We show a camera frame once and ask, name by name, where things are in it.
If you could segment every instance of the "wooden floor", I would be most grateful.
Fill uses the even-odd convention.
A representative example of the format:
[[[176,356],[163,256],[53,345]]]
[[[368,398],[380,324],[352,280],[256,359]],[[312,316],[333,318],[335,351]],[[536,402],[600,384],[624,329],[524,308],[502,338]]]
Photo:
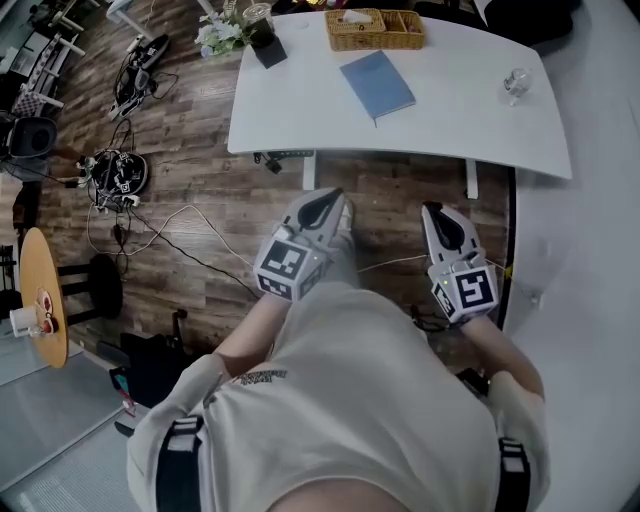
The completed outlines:
[[[144,19],[150,1],[136,0],[132,14]],[[156,0],[149,27],[167,33],[171,47],[160,71],[177,73],[178,84],[163,100],[148,98],[131,116],[136,151],[150,168],[149,185],[137,212],[156,228],[184,205],[194,204],[224,234],[230,246],[252,260],[263,236],[270,232],[287,204],[301,193],[302,162],[284,162],[274,175],[251,156],[234,156],[226,143],[241,52],[205,61],[193,44],[203,13],[195,0]],[[115,122],[106,113],[113,100],[113,81],[135,34],[114,25],[104,9],[86,22],[78,45],[87,52],[73,57],[63,72],[58,98],[66,106],[56,120],[62,142],[85,152],[106,147]],[[160,85],[163,92],[165,84]],[[356,208],[355,236],[361,268],[424,253],[419,209],[423,201],[441,201],[476,223],[488,257],[503,265],[506,253],[508,201],[505,168],[479,169],[480,200],[464,196],[463,162],[419,155],[321,153],[321,186],[340,186]],[[39,226],[51,241],[61,264],[87,261],[95,252],[87,242],[86,190],[65,189],[49,182],[43,189]],[[111,237],[115,214],[93,213],[91,236],[100,250],[114,251]],[[120,222],[126,224],[121,216]],[[131,252],[152,233],[135,219],[127,244]],[[251,269],[229,254],[193,211],[176,217],[167,237],[206,263],[234,273],[253,287]],[[417,304],[435,312],[424,260],[393,264],[362,274],[367,287],[408,310]],[[124,277],[124,309],[114,321],[94,320],[71,329],[75,341],[89,348],[99,339],[117,341],[122,331],[151,335],[171,330],[171,313],[188,310],[187,343],[214,346],[247,313],[252,297],[229,278],[198,265],[157,240],[129,259]],[[88,307],[80,295],[69,300],[70,312]],[[465,349],[455,333],[432,336],[453,363],[463,364]]]

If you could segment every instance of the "desk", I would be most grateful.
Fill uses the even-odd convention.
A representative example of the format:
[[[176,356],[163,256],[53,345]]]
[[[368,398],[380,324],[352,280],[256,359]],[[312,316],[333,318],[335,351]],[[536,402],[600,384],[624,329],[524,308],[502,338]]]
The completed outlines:
[[[60,277],[88,274],[81,283],[61,284]],[[115,318],[122,308],[122,284],[118,269],[108,256],[98,255],[88,265],[58,267],[47,239],[38,228],[25,236],[20,256],[20,293],[24,306],[34,304],[38,288],[51,296],[53,318],[58,330],[48,336],[32,336],[42,358],[54,368],[62,368],[69,354],[69,327],[99,316]],[[89,292],[94,309],[67,316],[64,296]]]
[[[538,54],[488,32],[421,19],[424,48],[385,50],[416,104],[379,118],[376,128],[340,71],[371,52],[333,52],[324,13],[275,17],[288,58],[267,70],[252,48],[245,49],[229,151],[357,149],[451,156],[467,161],[470,186],[476,160],[571,178],[562,121]],[[510,107],[500,89],[518,67],[532,69],[533,85]],[[314,158],[305,159],[304,188],[313,187],[314,167]]]

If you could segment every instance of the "cable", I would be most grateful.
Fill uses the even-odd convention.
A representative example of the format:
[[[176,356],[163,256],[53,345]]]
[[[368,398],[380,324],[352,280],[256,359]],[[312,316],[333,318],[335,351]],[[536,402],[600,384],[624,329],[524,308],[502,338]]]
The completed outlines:
[[[421,258],[428,257],[428,254],[421,254],[420,256],[411,256],[410,258],[398,258],[397,260],[385,261],[383,263],[377,263],[376,265],[371,265],[370,267],[365,267],[363,269],[358,270],[358,273],[367,272],[368,270],[372,270],[378,267],[384,267],[385,265],[391,265],[392,263],[399,263],[401,261],[411,261],[411,260],[419,260]]]
[[[131,233],[131,212],[128,208],[125,208],[125,211],[127,212],[127,216],[129,217],[129,224],[127,225],[127,229],[125,230],[122,226],[120,226],[120,223],[118,222],[118,215],[120,212],[116,213],[116,225],[113,226],[113,237],[116,239],[116,242],[120,246],[120,251],[116,256],[116,265],[118,265],[118,259],[120,256],[124,256],[125,258],[124,270],[122,270],[120,273],[122,277],[126,276],[127,271],[129,270],[129,256],[125,252],[124,246],[126,245],[127,240],[129,240],[129,234]]]
[[[507,271],[507,269],[506,269],[506,268],[504,268],[502,265],[498,265],[495,261],[491,261],[489,258],[485,258],[485,261],[486,261],[487,263],[491,263],[494,267],[498,267],[498,268],[499,268],[500,270],[502,270],[503,272],[506,272],[506,271]]]
[[[45,174],[45,173],[43,173],[43,172],[35,171],[35,170],[33,170],[33,169],[28,169],[27,167],[23,167],[22,165],[16,164],[16,163],[15,163],[15,162],[13,162],[13,161],[5,160],[5,161],[0,162],[0,163],[4,163],[4,164],[8,164],[8,165],[15,165],[16,167],[19,167],[20,169],[22,169],[22,170],[24,170],[24,171],[29,171],[29,172],[32,172],[32,173],[34,173],[34,174],[39,174],[40,176],[44,176],[45,178],[49,178],[50,180],[57,181],[58,183],[60,183],[60,184],[62,184],[62,185],[65,185],[65,186],[66,186],[66,182],[64,182],[64,181],[61,181],[61,180],[59,180],[59,179],[57,179],[57,178],[54,178],[53,176],[51,176],[51,175],[49,175],[49,174]],[[8,168],[7,166],[5,166],[5,169],[4,169],[4,170],[5,170],[5,171],[7,171],[7,172],[8,172],[11,176],[13,176],[14,178],[16,178],[16,179],[20,180],[20,178],[18,178],[15,174],[13,174],[13,173],[9,170],[9,168]]]
[[[153,2],[151,2],[151,8],[149,9],[149,14],[147,14],[147,21],[144,22],[144,28],[147,28],[147,23],[149,23],[149,20],[151,19],[151,15],[153,14],[153,6],[156,3],[156,0],[153,0]]]
[[[249,288],[246,284],[244,284],[242,281],[240,281],[240,279],[238,279],[236,276],[234,276],[233,274],[230,274],[229,272],[227,272],[226,270],[222,270],[219,268],[216,268],[212,265],[207,265],[206,263],[203,263],[202,261],[200,261],[198,258],[196,258],[195,256],[191,256],[190,254],[186,253],[183,249],[181,249],[180,247],[178,247],[177,245],[174,245],[168,238],[165,238],[162,234],[160,234],[160,231],[156,231],[155,228],[151,227],[149,225],[149,223],[144,220],[142,217],[138,216],[138,214],[134,211],[131,211],[131,213],[133,214],[133,216],[138,219],[140,222],[142,222],[145,226],[147,226],[151,231],[153,231],[156,236],[154,237],[154,239],[156,237],[160,237],[162,238],[165,242],[167,242],[171,247],[173,247],[174,249],[176,249],[177,251],[180,251],[183,255],[185,255],[187,258],[192,259],[193,261],[195,261],[196,263],[199,263],[200,265],[202,265],[203,267],[207,267],[211,270],[214,270],[215,272],[219,272],[221,274],[224,274],[227,277],[230,277],[231,279],[233,279],[234,281],[236,281],[238,284],[242,285],[242,287],[247,290],[254,299],[259,300],[260,297],[258,297],[251,288]]]
[[[114,252],[103,252],[98,250],[94,245],[93,242],[91,240],[91,234],[89,231],[89,221],[91,218],[91,210],[93,209],[94,204],[91,205],[91,207],[89,208],[89,212],[87,213],[87,238],[89,239],[89,244],[91,245],[91,247],[93,247],[93,249],[101,254],[110,254],[111,256],[116,256],[118,253],[114,253]],[[147,243],[144,247],[141,247],[140,249],[136,249],[135,251],[133,251],[132,253],[127,254],[127,256],[133,256],[135,254],[138,254],[140,251],[144,251],[147,247],[149,247],[156,238],[158,238],[160,236],[160,234],[164,231],[164,228],[167,227],[167,224],[169,224],[169,221],[171,219],[173,219],[176,215],[179,215],[180,213],[182,213],[183,211],[185,211],[187,208],[191,208],[193,210],[195,210],[198,215],[200,215],[200,217],[202,217],[202,219],[207,223],[207,226],[209,226],[211,228],[211,230],[216,234],[216,236],[220,239],[220,241],[224,244],[224,246],[226,247],[226,249],[233,254],[236,258],[239,258],[240,260],[242,260],[244,263],[246,263],[247,265],[249,265],[250,267],[253,267],[253,265],[248,262],[247,260],[245,260],[242,256],[240,256],[237,252],[235,252],[233,249],[231,249],[231,247],[229,247],[229,244],[227,243],[227,241],[222,237],[222,235],[218,232],[218,230],[216,228],[213,227],[213,224],[211,224],[211,222],[209,222],[209,220],[202,214],[202,212],[200,210],[198,210],[195,206],[188,204],[186,206],[183,206],[182,208],[180,208],[177,212],[172,213],[171,215],[169,215],[169,217],[167,217],[167,220],[164,221],[164,223],[162,224],[162,227],[159,230],[155,230],[153,228],[151,228],[151,230],[156,233],[155,236],[149,241],[149,243]],[[135,214],[135,212],[132,210],[131,213],[133,213],[134,217],[137,218],[137,215]]]

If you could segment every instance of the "gray floor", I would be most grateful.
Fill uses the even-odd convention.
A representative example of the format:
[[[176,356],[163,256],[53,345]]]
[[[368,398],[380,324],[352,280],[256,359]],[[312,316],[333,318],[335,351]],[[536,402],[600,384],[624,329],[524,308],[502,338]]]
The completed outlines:
[[[0,386],[0,489],[120,406],[108,373],[84,355]]]
[[[12,512],[139,512],[125,464],[111,421],[0,497]]]

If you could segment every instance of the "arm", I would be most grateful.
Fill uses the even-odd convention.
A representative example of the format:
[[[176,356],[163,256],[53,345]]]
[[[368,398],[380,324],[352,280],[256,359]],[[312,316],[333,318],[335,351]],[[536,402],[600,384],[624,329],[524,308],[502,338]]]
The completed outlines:
[[[280,331],[291,303],[275,295],[264,295],[240,325],[215,350],[232,377],[265,360]]]
[[[489,378],[509,372],[524,389],[544,399],[544,387],[533,363],[487,316],[477,316],[461,327],[478,350]]]

